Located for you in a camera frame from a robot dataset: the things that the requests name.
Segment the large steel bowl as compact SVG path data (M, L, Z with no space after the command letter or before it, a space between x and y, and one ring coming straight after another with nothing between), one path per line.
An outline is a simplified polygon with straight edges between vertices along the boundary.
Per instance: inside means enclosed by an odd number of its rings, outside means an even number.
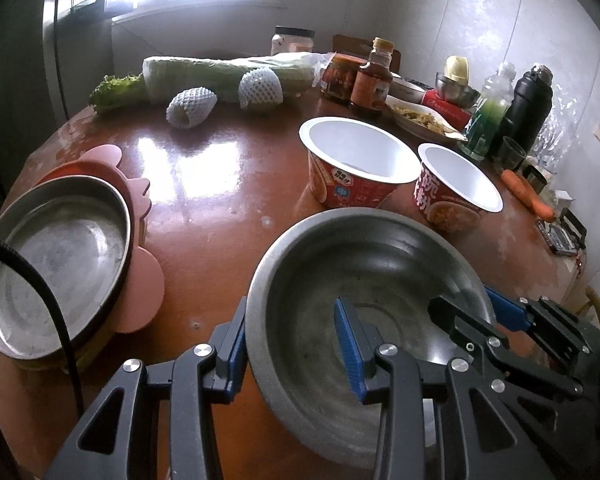
M268 248L247 295L249 362L266 404L311 451L372 468L380 411L349 386L335 301L349 299L362 321L414 358L444 364L466 352L430 320L429 301L441 295L496 322L475 270L426 226L370 208L298 222Z

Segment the pink plastic plate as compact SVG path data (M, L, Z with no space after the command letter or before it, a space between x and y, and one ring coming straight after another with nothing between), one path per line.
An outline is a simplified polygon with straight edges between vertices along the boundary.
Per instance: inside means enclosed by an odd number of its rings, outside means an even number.
M85 174L107 181L122 195L133 221L130 266L110 315L78 351L78 365L87 367L115 334L130 334L146 327L157 315L164 297L164 275L156 257L144 247L146 217L151 208L146 178L128 178L119 169L122 151L117 145L96 146L72 162L58 166L40 181Z

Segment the red instant noodle cup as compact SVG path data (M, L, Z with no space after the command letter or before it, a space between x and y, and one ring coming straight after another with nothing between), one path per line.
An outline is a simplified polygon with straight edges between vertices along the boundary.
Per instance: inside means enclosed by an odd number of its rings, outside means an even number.
M309 188L327 208L376 208L422 171L405 143L356 119L312 118L300 126L299 138L308 152Z

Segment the shallow steel plate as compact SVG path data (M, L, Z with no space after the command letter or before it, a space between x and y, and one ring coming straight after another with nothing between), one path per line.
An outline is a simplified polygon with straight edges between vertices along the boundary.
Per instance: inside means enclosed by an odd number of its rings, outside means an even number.
M132 250L129 207L108 182L56 178L31 188L0 217L0 240L44 278L69 336L81 348L117 300ZM21 362L52 362L61 348L34 289L0 263L0 351Z

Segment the orange carrot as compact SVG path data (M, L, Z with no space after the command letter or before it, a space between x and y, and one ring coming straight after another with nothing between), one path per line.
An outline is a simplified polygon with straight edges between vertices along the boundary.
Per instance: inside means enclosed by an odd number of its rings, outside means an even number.
M532 214L545 222L555 220L554 209L539 198L526 179L512 170L505 169L501 173L501 180L509 192L513 193Z

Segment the dark glass cup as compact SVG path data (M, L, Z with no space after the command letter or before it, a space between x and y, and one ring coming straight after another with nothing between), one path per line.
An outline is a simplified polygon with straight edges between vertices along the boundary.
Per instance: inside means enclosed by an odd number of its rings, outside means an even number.
M509 136L504 136L498 154L494 158L494 167L498 174L504 170L516 171L527 154L522 147Z

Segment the green liquid plastic bottle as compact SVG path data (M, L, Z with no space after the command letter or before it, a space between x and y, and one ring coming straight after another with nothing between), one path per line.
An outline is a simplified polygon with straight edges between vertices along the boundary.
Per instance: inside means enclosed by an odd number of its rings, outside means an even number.
M463 130L466 141L460 146L460 151L474 162L482 162L488 154L506 110L513 102L515 77L515 65L504 61L483 83L476 108Z

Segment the black thermos flask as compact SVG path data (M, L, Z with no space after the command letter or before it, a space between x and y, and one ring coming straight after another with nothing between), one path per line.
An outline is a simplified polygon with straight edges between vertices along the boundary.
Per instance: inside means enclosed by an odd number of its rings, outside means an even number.
M516 83L514 99L494 134L488 159L494 159L506 136L525 153L530 151L553 101L553 73L544 64L535 63Z

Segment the red box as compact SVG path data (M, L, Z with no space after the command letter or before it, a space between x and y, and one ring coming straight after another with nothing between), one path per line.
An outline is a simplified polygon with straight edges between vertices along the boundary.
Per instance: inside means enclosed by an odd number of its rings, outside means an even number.
M422 105L435 110L457 131L462 131L470 119L470 114L466 110L446 102L434 89L424 93Z

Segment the white dish with fries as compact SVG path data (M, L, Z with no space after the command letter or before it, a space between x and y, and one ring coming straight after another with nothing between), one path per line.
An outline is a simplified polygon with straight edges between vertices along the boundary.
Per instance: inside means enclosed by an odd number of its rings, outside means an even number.
M454 129L432 108L403 101L394 96L387 96L385 104L393 121L420 140L442 145L467 141L463 133Z

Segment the small steel bowl yellow item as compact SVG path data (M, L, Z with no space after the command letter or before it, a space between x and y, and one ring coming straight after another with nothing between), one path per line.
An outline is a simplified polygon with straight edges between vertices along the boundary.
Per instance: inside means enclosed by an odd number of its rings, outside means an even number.
M442 72L436 75L436 91L440 98L463 110L477 102L480 93L469 85L469 62L466 56L450 55Z

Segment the white foam-netted fruit left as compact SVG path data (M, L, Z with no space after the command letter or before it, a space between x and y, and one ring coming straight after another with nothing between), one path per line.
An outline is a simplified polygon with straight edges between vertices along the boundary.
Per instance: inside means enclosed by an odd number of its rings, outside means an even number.
M216 94L207 88L184 90L166 108L166 121L174 128L195 128L208 118L217 102Z

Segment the white foam-netted fruit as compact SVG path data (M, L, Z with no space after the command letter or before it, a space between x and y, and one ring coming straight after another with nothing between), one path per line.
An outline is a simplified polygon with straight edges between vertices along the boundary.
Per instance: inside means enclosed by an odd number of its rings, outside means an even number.
M267 113L284 102L283 88L276 73L261 67L245 73L238 84L238 101L242 110Z
M184 90L166 108L166 121L174 128L195 128L208 118L217 102L216 94L207 88Z

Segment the brown sauce bottle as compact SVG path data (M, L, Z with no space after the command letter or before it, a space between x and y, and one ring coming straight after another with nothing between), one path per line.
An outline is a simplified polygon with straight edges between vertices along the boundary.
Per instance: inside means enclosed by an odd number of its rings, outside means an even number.
M350 107L356 114L378 117L385 106L393 76L390 70L394 44L376 37L367 62L355 77Z

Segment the white foam-netted fruit right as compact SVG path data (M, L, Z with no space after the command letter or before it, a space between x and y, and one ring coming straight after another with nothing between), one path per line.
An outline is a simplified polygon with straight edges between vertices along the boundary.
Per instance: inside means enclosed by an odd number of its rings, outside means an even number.
M242 110L267 113L284 102L283 88L276 73L261 67L245 73L238 84L238 101Z

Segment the red chili sauce jar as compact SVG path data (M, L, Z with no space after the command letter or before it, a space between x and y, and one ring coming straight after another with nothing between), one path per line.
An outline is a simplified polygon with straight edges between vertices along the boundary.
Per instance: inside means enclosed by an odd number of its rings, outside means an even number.
M324 98L348 104L358 69L365 64L362 58L350 54L336 52L325 68L320 90Z

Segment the green lettuce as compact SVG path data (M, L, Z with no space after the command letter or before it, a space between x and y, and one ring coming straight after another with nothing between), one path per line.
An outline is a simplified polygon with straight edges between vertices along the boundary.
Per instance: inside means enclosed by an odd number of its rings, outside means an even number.
M107 75L88 98L88 104L94 107L95 112L99 115L147 102L148 94L142 75L124 77Z

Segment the wrapped napa cabbage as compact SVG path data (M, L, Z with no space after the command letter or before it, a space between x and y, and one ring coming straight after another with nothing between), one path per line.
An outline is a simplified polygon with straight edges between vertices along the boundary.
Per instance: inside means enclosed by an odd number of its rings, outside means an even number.
M282 85L283 96L294 98L317 85L330 54L286 52L270 56L214 60L151 56L142 65L142 77L151 104L169 103L181 91L204 87L220 101L236 103L242 76L257 68L269 68Z

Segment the wooden chair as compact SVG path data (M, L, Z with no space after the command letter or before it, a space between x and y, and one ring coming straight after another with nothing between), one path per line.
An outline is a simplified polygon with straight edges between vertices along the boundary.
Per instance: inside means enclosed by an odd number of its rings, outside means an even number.
M373 41L358 37L346 35L332 36L332 50L339 53L357 56L358 58L368 58L373 47ZM393 73L399 73L401 67L401 52L394 49L392 52L390 70Z

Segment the white jar black lid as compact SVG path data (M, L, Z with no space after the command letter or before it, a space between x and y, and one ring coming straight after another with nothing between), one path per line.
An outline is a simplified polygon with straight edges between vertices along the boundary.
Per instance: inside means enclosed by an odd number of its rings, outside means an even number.
M313 29L276 25L271 39L271 54L311 52L314 36Z

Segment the dark grey refrigerator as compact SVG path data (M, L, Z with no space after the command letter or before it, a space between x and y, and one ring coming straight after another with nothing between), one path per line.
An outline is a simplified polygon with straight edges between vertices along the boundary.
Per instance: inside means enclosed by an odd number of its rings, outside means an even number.
M0 176L19 174L113 70L106 0L0 0Z

